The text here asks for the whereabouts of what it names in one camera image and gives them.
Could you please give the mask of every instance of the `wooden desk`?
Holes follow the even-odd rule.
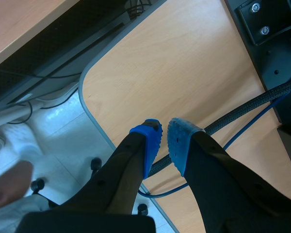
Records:
[[[0,0],[0,63],[79,0]]]
[[[116,146],[132,127],[156,118],[164,129],[157,156],[162,158],[167,154],[171,118],[183,117],[206,127],[264,91],[221,0],[168,0],[133,27],[84,72],[86,107]],[[223,145],[263,107],[213,137]],[[277,134],[278,125],[271,110],[228,153],[291,198],[291,162]],[[144,184],[157,194],[184,182],[170,165]],[[180,232],[204,232],[188,187],[157,202]]]

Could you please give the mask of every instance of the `blue cable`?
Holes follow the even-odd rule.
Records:
[[[252,126],[261,116],[263,116],[268,110],[276,106],[278,103],[280,103],[289,93],[282,95],[281,97],[277,98],[273,103],[268,105],[266,108],[264,108],[259,114],[257,114],[251,121],[249,121],[248,124],[246,124],[241,130],[239,130],[223,147],[224,150],[226,150],[240,135],[242,135],[243,132],[245,132],[250,126]],[[175,192],[178,192],[179,190],[189,186],[188,183],[185,183],[177,188],[174,188],[168,192],[151,195],[150,193],[143,193],[140,190],[138,190],[138,193],[146,198],[163,198],[170,194],[173,194]]]

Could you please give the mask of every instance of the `braided cable sleeve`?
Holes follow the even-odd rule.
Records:
[[[277,99],[278,97],[285,95],[291,92],[291,81],[286,82],[282,85],[274,87],[263,94],[249,100],[248,102],[242,104],[241,106],[235,108],[231,112],[225,114],[224,116],[217,119],[215,122],[210,124],[205,128],[206,133],[209,135],[214,134],[224,126],[228,125],[229,123],[233,122],[234,120],[240,118],[241,116],[245,115],[246,113],[250,112],[251,110],[260,107],[261,105],[270,102],[272,100]],[[152,165],[152,168],[149,173],[149,177],[155,175],[159,171],[163,170],[165,167],[172,163],[169,154],[165,157],[161,158],[159,161]]]

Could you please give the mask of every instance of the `white sleeve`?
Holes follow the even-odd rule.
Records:
[[[0,233],[14,233],[22,218],[30,212],[49,209],[46,198],[34,194],[0,208]]]

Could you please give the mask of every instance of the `chair caster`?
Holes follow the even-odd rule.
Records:
[[[38,193],[40,190],[42,190],[44,188],[45,182],[43,179],[38,178],[35,181],[32,181],[30,184],[30,189],[34,192],[34,193]]]
[[[94,176],[98,172],[98,170],[101,169],[101,165],[102,165],[101,159],[99,158],[92,159],[91,161],[91,170],[93,171],[92,176]]]

